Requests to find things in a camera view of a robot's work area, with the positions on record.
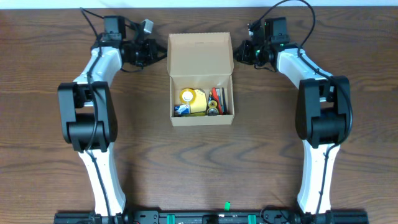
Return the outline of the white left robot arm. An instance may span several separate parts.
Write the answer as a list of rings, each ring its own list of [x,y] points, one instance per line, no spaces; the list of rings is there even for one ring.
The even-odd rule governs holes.
[[[116,74],[126,63],[143,69],[167,51],[154,39],[154,23],[132,22],[123,16],[104,16],[104,32],[95,33],[91,58],[82,73],[58,86],[62,133],[83,161],[95,197],[87,215],[61,213],[55,223],[126,223],[126,196],[114,161],[118,122],[110,93]]]

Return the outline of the white blue staples box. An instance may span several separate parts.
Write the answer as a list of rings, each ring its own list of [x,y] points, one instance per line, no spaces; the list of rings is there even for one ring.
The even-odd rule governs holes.
[[[174,116],[185,116],[191,113],[191,107],[189,104],[175,105]]]

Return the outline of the yellow tape roll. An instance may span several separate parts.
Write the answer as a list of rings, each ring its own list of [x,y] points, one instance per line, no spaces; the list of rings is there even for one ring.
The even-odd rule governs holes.
[[[192,88],[185,88],[180,92],[180,101],[182,104],[190,105],[197,98],[195,90]]]

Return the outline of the black correction tape dispenser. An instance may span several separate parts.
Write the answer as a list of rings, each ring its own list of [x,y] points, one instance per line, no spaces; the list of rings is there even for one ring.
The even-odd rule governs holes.
[[[218,110],[218,102],[214,98],[212,93],[209,93],[209,98],[208,98],[208,106],[207,106],[207,111],[206,114],[208,116],[216,116],[219,115],[219,110]]]

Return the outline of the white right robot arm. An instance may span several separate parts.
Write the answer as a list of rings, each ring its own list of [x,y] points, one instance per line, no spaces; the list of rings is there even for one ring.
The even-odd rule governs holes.
[[[256,69],[270,64],[298,89],[295,129],[303,142],[303,174],[297,202],[304,214],[330,210],[330,185],[335,158],[353,123],[349,80],[321,69],[303,47],[292,43],[284,17],[248,25],[250,38],[234,58]]]

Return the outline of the brown cardboard box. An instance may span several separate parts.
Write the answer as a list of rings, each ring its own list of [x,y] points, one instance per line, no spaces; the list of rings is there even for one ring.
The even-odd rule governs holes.
[[[170,77],[170,120],[173,126],[231,124],[234,119],[233,49],[228,32],[170,34],[167,71]],[[226,114],[217,116],[176,116],[185,88],[201,89],[209,94],[219,88],[225,97]]]

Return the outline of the red black stapler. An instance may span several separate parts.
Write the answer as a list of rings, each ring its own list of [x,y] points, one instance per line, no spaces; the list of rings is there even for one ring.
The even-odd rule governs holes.
[[[211,93],[213,95],[213,98],[217,102],[217,109],[218,113],[220,115],[226,115],[227,114],[227,109],[226,109],[226,100],[224,96],[224,89],[223,88],[212,88]]]

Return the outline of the yellow highlighter pen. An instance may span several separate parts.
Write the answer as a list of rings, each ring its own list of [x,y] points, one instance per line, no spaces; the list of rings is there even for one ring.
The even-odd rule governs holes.
[[[202,112],[197,112],[197,113],[190,113],[190,114],[186,114],[185,116],[187,117],[195,117],[195,116],[205,116],[206,112],[202,111]]]

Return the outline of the yellow sticky notepad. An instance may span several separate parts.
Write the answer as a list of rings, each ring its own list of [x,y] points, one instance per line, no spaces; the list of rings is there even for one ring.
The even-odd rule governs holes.
[[[194,89],[195,98],[190,102],[191,113],[199,113],[206,110],[206,94],[201,89]]]

